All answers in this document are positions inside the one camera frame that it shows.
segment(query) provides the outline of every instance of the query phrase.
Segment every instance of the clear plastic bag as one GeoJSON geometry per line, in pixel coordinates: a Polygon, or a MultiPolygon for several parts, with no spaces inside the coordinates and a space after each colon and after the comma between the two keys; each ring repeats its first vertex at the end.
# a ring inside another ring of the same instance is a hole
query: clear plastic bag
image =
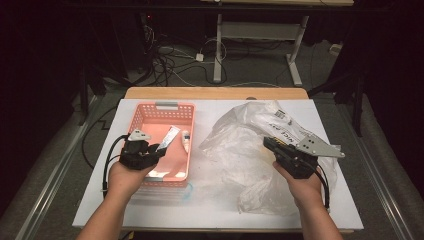
{"type": "MultiPolygon", "coordinates": [[[[296,144],[312,132],[301,127],[277,101],[248,102],[234,107],[213,126],[200,144],[203,153],[222,164],[227,184],[243,187],[241,212],[290,215],[297,211],[286,180],[272,167],[274,154],[263,146],[265,136],[296,144]]],[[[320,157],[332,192],[337,174],[334,158],[320,157]]]]}

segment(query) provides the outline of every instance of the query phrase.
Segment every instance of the white desk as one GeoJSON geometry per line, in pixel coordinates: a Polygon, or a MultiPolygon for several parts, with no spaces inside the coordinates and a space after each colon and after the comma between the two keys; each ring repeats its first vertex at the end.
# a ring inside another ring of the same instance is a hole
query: white desk
{"type": "MultiPolygon", "coordinates": [[[[83,227],[102,202],[100,192],[103,166],[113,141],[125,134],[135,106],[142,100],[122,100],[102,152],[94,168],[73,226],[83,227]]],[[[213,124],[232,107],[246,100],[184,100],[196,104],[196,119],[192,135],[192,155],[185,189],[164,191],[141,190],[129,202],[124,218],[124,229],[160,231],[219,231],[219,232],[283,232],[299,231],[299,215],[277,216],[239,213],[239,192],[228,189],[219,181],[221,165],[204,160],[199,144],[210,133],[213,124]]],[[[280,105],[303,127],[327,140],[321,120],[312,100],[282,100],[280,105]]],[[[331,216],[341,231],[363,229],[363,225],[340,167],[338,180],[331,196],[331,216]]]]}

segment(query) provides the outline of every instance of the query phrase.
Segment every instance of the human hand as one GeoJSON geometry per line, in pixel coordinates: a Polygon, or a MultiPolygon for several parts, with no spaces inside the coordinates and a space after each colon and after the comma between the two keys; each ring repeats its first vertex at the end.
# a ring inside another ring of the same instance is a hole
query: human hand
{"type": "Polygon", "coordinates": [[[324,207],[321,197],[321,181],[318,176],[312,174],[308,179],[295,179],[277,162],[273,162],[272,165],[287,180],[297,207],[302,209],[324,207]]]}
{"type": "Polygon", "coordinates": [[[141,186],[144,177],[155,167],[156,165],[153,165],[142,170],[132,170],[119,161],[115,162],[109,170],[109,186],[106,196],[118,197],[128,202],[141,186]]]}

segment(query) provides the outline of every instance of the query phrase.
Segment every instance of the plastic basket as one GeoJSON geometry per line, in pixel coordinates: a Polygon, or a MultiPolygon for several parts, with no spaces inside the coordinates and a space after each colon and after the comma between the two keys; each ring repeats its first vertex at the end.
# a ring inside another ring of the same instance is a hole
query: plastic basket
{"type": "Polygon", "coordinates": [[[161,143],[171,126],[181,131],[168,146],[166,155],[144,179],[143,186],[185,187],[190,163],[191,144],[188,153],[182,144],[181,132],[193,135],[195,105],[176,102],[142,102],[137,105],[129,131],[140,129],[152,138],[149,144],[161,143]]]}

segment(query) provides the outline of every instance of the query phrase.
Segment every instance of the wrist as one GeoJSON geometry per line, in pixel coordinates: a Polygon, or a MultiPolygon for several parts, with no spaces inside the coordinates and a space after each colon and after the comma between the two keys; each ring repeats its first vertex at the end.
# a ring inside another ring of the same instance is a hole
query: wrist
{"type": "Polygon", "coordinates": [[[114,203],[116,205],[126,206],[131,199],[131,195],[122,192],[108,191],[104,201],[114,203]]]}
{"type": "Polygon", "coordinates": [[[328,214],[327,209],[323,204],[314,204],[314,205],[298,205],[300,215],[316,215],[326,213],[328,214]]]}
{"type": "Polygon", "coordinates": [[[296,206],[299,210],[310,211],[316,209],[324,209],[326,210],[324,203],[321,198],[318,199],[308,199],[306,201],[295,200],[296,206]]]}

